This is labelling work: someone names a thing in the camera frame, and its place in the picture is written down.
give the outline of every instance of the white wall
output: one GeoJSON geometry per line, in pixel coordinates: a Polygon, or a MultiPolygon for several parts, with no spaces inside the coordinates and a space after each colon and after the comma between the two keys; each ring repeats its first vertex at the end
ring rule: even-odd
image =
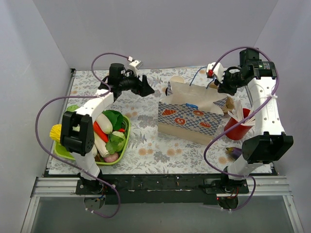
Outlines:
{"type": "MultiPolygon", "coordinates": [[[[32,0],[0,0],[0,6],[0,232],[17,233],[48,158],[35,139],[35,117],[45,102],[65,94],[70,69],[32,0]]],[[[41,119],[47,148],[61,105],[41,119]]]]}
{"type": "MultiPolygon", "coordinates": [[[[34,2],[68,65],[90,69],[107,51],[141,59],[145,68],[207,65],[228,49],[253,46],[277,0],[34,2]]],[[[119,61],[105,58],[95,67],[119,61]]],[[[223,64],[238,62],[234,54],[223,64]]]]}
{"type": "Polygon", "coordinates": [[[280,75],[279,113],[292,148],[276,163],[286,174],[305,232],[311,231],[311,2],[279,0],[256,47],[267,52],[280,75]]]}

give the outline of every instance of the floral pattern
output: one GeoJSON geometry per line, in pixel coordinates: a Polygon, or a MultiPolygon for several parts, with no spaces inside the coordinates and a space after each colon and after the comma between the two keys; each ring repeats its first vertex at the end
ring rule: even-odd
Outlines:
{"type": "MultiPolygon", "coordinates": [[[[103,174],[176,174],[176,173],[217,173],[209,167],[203,159],[205,146],[196,144],[178,137],[158,133],[157,112],[158,102],[165,96],[165,89],[171,76],[181,75],[186,82],[190,83],[197,67],[167,68],[167,69],[141,69],[140,74],[147,75],[150,86],[155,93],[147,97],[140,97],[131,91],[125,91],[109,106],[128,116],[132,128],[129,142],[123,158],[112,166],[100,167],[103,174]]],[[[209,80],[203,70],[199,72],[194,84],[206,85],[209,80]]],[[[108,74],[106,70],[96,71],[99,77],[108,74]]],[[[94,95],[99,86],[91,71],[77,71],[71,95],[94,95]]],[[[240,99],[243,107],[250,108],[246,90],[240,88],[234,100],[240,99]]],[[[86,99],[69,99],[68,106],[83,105],[86,99]]],[[[216,135],[224,130],[229,120],[225,115],[216,135]]],[[[253,134],[251,129],[244,137],[250,138],[253,134]]],[[[241,147],[242,140],[232,141],[226,136],[215,142],[207,151],[207,159],[216,167],[224,169],[233,161],[225,153],[225,147],[241,147]]],[[[49,174],[76,174],[79,171],[71,166],[52,159],[49,174]]],[[[255,170],[257,173],[270,173],[269,165],[264,165],[255,170]]]]}

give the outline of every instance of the red cup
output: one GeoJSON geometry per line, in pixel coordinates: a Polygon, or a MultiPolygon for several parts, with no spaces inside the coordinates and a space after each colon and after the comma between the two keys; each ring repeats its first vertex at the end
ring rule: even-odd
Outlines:
{"type": "MultiPolygon", "coordinates": [[[[248,117],[248,114],[251,110],[247,109],[247,108],[243,108],[243,115],[244,118],[248,117]]],[[[225,126],[225,130],[231,128],[232,126],[234,126],[236,123],[238,123],[235,119],[230,118],[230,120],[228,121],[228,123],[225,126]]],[[[232,140],[241,140],[245,134],[252,128],[252,126],[243,126],[243,125],[239,125],[238,127],[234,128],[233,130],[231,130],[230,132],[226,133],[226,136],[232,140]]]]}

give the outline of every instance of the shopping bag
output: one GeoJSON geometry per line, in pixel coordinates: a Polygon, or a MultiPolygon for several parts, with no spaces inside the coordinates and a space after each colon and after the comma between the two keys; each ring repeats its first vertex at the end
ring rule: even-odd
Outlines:
{"type": "Polygon", "coordinates": [[[158,131],[207,145],[223,119],[227,95],[216,89],[170,81],[159,101],[158,131]]]}

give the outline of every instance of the blue checkered pattern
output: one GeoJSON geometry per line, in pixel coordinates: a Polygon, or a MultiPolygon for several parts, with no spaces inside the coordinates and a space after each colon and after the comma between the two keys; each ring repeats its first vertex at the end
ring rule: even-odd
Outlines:
{"type": "Polygon", "coordinates": [[[168,82],[168,84],[167,84],[167,96],[170,96],[171,94],[173,94],[172,86],[171,86],[171,83],[168,82]]]}
{"type": "Polygon", "coordinates": [[[216,104],[217,106],[223,108],[225,106],[225,103],[227,102],[227,98],[228,97],[226,97],[226,98],[224,98],[222,100],[218,100],[218,101],[214,102],[214,104],[216,104]]]}
{"type": "Polygon", "coordinates": [[[195,114],[193,114],[194,110],[196,109],[186,106],[185,104],[179,105],[159,102],[158,122],[214,136],[224,115],[202,111],[204,113],[203,116],[196,116],[195,114]],[[165,111],[165,109],[175,110],[177,112],[169,116],[163,116],[162,113],[165,111]],[[186,123],[184,125],[179,125],[175,122],[176,118],[185,119],[186,123]],[[211,125],[211,127],[202,127],[200,126],[201,122],[208,123],[211,125]]]}

